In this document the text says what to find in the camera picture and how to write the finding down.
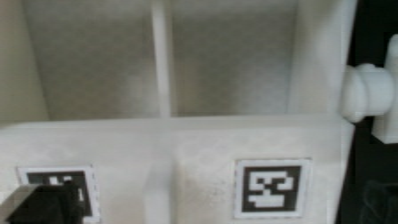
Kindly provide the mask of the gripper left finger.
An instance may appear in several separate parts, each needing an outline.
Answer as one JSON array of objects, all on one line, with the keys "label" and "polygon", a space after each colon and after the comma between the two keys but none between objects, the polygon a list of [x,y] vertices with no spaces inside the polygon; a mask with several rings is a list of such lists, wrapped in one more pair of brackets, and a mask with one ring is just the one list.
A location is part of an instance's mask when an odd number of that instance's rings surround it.
[{"label": "gripper left finger", "polygon": [[20,185],[0,203],[0,224],[83,224],[77,186]]}]

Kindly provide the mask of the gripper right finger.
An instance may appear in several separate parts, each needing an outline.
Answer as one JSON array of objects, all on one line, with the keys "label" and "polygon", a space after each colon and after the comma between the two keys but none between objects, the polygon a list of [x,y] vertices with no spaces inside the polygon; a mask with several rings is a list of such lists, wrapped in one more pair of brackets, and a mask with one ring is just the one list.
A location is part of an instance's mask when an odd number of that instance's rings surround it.
[{"label": "gripper right finger", "polygon": [[365,183],[358,224],[398,224],[398,184]]}]

